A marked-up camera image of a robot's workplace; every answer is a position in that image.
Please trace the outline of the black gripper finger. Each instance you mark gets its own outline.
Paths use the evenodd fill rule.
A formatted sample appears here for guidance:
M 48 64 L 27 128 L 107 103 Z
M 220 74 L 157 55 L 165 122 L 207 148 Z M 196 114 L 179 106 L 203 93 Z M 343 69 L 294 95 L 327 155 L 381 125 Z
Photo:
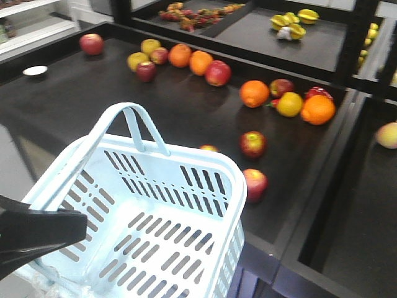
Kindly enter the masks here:
M 1 279 L 23 265 L 85 239 L 87 215 L 74 210 L 32 210 L 1 196 Z

